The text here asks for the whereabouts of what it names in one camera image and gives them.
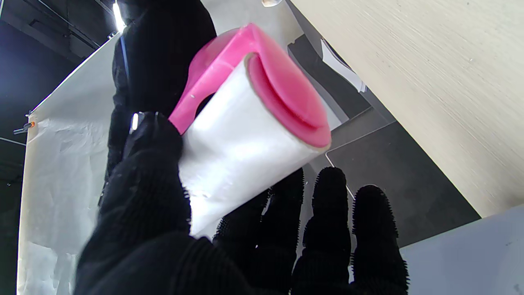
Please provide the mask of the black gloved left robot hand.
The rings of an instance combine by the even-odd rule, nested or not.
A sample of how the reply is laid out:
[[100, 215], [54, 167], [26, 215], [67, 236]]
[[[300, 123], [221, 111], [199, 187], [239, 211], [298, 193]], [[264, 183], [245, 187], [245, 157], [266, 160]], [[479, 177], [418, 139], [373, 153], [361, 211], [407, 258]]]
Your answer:
[[296, 256], [304, 174], [299, 169], [235, 209], [215, 237], [190, 235], [178, 176], [182, 138], [148, 112], [128, 136], [77, 263], [75, 295], [406, 295], [407, 264], [386, 195], [362, 187], [351, 253], [346, 178], [323, 169]]

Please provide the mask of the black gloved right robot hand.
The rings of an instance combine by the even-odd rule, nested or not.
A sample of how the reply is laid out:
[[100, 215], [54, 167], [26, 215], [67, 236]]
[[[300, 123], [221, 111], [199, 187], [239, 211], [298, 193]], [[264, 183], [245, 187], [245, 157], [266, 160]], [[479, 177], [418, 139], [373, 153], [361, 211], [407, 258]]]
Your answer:
[[200, 0], [119, 0], [127, 25], [116, 43], [116, 92], [108, 135], [104, 182], [123, 159], [133, 114], [172, 114], [196, 53], [217, 36]]

